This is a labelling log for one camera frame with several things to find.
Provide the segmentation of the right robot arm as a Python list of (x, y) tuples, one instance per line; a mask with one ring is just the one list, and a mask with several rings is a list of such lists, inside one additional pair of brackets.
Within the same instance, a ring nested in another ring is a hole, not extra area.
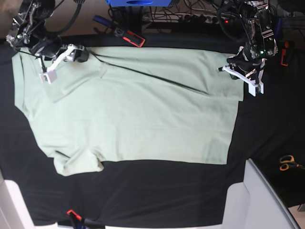
[(59, 31), (48, 31), (46, 20), (57, 9), (54, 0), (24, 0), (6, 36), (8, 44), (17, 52), (27, 48), (27, 54), (38, 59), (43, 82), (52, 83), (57, 75), (56, 67), (61, 62), (86, 62), (89, 52), (82, 45), (64, 44), (61, 35), (76, 21), (83, 0), (75, 0), (76, 11), (68, 24)]

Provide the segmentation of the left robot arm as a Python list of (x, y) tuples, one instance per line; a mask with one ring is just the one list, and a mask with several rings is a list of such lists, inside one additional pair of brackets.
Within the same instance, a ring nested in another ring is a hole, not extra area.
[[(229, 33), (222, 20), (225, 11), (235, 10), (245, 36), (235, 37)], [(217, 18), (224, 34), (233, 41), (243, 42), (237, 55), (227, 59), (227, 65), (218, 69), (227, 72), (233, 79), (248, 85), (252, 96), (264, 93), (262, 77), (266, 61), (278, 52), (272, 17), (266, 0), (230, 0), (217, 10)]]

